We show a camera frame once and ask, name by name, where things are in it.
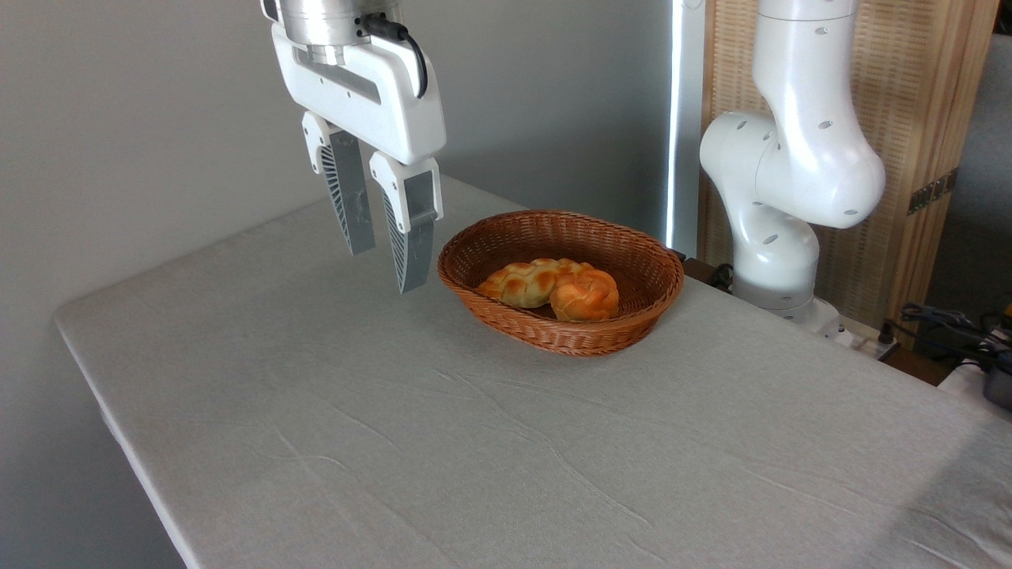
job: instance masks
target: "braided bread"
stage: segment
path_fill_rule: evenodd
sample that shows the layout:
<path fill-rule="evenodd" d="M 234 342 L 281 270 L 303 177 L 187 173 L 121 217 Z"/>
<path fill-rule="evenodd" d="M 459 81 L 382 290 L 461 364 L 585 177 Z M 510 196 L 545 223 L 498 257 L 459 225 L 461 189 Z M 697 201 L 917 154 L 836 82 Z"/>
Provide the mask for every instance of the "braided bread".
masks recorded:
<path fill-rule="evenodd" d="M 478 293 L 519 308 L 552 303 L 563 322 L 607 320 L 618 315 L 618 287 L 610 274 L 570 259 L 510 263 L 493 272 Z"/>
<path fill-rule="evenodd" d="M 549 304 L 560 277 L 593 268 L 588 263 L 570 259 L 534 259 L 529 263 L 510 263 L 493 272 L 478 287 L 490 299 L 519 308 L 537 308 Z"/>

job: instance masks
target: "black cable bundle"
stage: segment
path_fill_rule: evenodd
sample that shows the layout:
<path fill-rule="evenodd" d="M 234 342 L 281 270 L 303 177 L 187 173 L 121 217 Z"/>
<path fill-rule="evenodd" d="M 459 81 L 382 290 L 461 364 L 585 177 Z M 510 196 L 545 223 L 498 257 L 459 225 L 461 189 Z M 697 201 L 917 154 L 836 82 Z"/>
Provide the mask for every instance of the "black cable bundle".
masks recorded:
<path fill-rule="evenodd" d="M 418 42 L 408 33 L 408 28 L 396 21 L 387 19 L 386 14 L 369 14 L 362 19 L 362 27 L 365 31 L 373 35 L 378 35 L 391 42 L 407 42 L 415 52 L 415 60 L 418 62 L 418 98 L 425 96 L 425 91 L 429 88 L 429 70 L 425 65 L 425 56 Z"/>
<path fill-rule="evenodd" d="M 976 364 L 984 372 L 990 372 L 994 368 L 999 368 L 1006 374 L 1012 374 L 1012 357 L 1009 352 L 1012 350 L 1012 341 L 1008 339 L 1008 332 L 999 332 L 999 328 L 988 331 L 976 326 L 961 312 L 952 310 L 939 310 L 934 307 L 908 303 L 900 310 L 904 322 L 923 322 L 929 328 L 923 333 L 914 332 L 905 328 L 893 320 L 886 322 L 895 329 L 908 334 L 922 342 L 945 351 L 950 355 L 964 358 L 968 363 Z M 944 329 L 959 337 L 965 338 L 966 342 L 962 346 L 949 345 L 931 334 L 935 330 Z"/>

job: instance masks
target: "metal cylinder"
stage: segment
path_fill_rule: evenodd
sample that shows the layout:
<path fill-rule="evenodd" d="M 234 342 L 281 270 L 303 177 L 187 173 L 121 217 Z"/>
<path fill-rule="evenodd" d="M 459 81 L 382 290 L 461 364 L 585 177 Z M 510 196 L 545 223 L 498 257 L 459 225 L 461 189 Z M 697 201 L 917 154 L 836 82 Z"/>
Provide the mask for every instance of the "metal cylinder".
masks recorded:
<path fill-rule="evenodd" d="M 280 0 L 279 5 L 285 34 L 303 46 L 363 44 L 368 40 L 360 19 L 365 14 L 401 20 L 401 0 Z"/>

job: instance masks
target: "gray wall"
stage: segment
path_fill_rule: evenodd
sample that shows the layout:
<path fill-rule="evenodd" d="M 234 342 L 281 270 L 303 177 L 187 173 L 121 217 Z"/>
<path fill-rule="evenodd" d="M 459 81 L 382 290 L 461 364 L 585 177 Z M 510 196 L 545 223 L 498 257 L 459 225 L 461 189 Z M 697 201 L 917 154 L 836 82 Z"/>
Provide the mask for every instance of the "gray wall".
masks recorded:
<path fill-rule="evenodd" d="M 928 304 L 975 321 L 1012 292 L 1012 36 L 994 35 Z M 1005 302 L 1012 298 L 1005 297 Z"/>
<path fill-rule="evenodd" d="M 660 234 L 668 2 L 405 12 L 446 173 Z M 254 0 L 3 2 L 0 25 L 0 567 L 176 567 L 51 318 L 323 197 L 301 111 Z"/>
<path fill-rule="evenodd" d="M 439 77 L 452 176 L 661 237 L 667 0 L 407 1 Z"/>

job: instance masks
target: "wire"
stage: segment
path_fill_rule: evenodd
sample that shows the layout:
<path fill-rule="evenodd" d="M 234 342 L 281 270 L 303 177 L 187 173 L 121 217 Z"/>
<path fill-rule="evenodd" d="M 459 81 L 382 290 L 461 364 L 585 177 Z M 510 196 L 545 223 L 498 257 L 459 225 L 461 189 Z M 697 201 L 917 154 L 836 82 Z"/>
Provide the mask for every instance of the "wire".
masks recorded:
<path fill-rule="evenodd" d="M 710 287 L 724 287 L 730 289 L 734 281 L 735 267 L 731 263 L 721 263 L 713 269 L 713 274 L 706 282 Z"/>
<path fill-rule="evenodd" d="M 1012 347 L 1012 345 L 1010 345 L 1004 338 L 975 326 L 974 323 L 971 322 L 969 319 L 966 318 L 966 316 L 961 312 L 956 312 L 954 310 L 939 310 L 930 306 L 907 303 L 903 305 L 902 309 L 900 309 L 900 314 L 903 317 L 903 320 L 907 322 L 927 322 L 935 325 L 936 328 L 943 327 L 950 332 L 963 337 L 972 338 L 978 342 L 989 340 Z"/>
<path fill-rule="evenodd" d="M 415 61 L 418 62 L 418 98 L 424 97 L 429 89 L 429 69 L 425 64 L 425 54 L 422 53 L 418 42 L 408 33 L 408 28 L 404 24 L 388 20 L 386 14 L 366 15 L 362 18 L 362 27 L 373 35 L 391 42 L 407 42 L 411 46 L 411 51 L 415 53 Z"/>
<path fill-rule="evenodd" d="M 404 39 L 411 45 L 411 49 L 415 52 L 415 59 L 418 61 L 418 98 L 422 98 L 429 89 L 429 69 L 425 65 L 425 54 L 418 47 L 418 42 L 415 42 L 415 38 L 408 33 L 407 28 L 404 30 Z"/>
<path fill-rule="evenodd" d="M 925 336 L 924 334 L 919 334 L 913 330 L 904 328 L 903 326 L 901 326 L 900 324 L 898 324 L 893 320 L 887 319 L 886 322 L 891 326 L 893 326 L 893 328 L 903 332 L 904 334 L 917 338 L 918 340 L 921 340 L 929 345 L 932 345 L 939 349 L 946 350 L 954 355 L 960 355 L 965 359 L 973 359 L 974 361 L 977 361 L 981 365 L 982 370 L 984 370 L 984 367 L 987 365 L 989 370 L 991 368 L 997 367 L 998 369 L 1006 373 L 1012 373 L 1012 370 L 1008 369 L 1008 361 L 1005 361 L 1004 360 L 1005 358 L 997 355 L 1000 354 L 1002 350 L 996 351 L 988 349 L 987 346 L 981 346 L 981 348 L 979 348 L 978 350 L 968 350 L 960 347 L 950 346 L 943 344 L 933 338 Z"/>

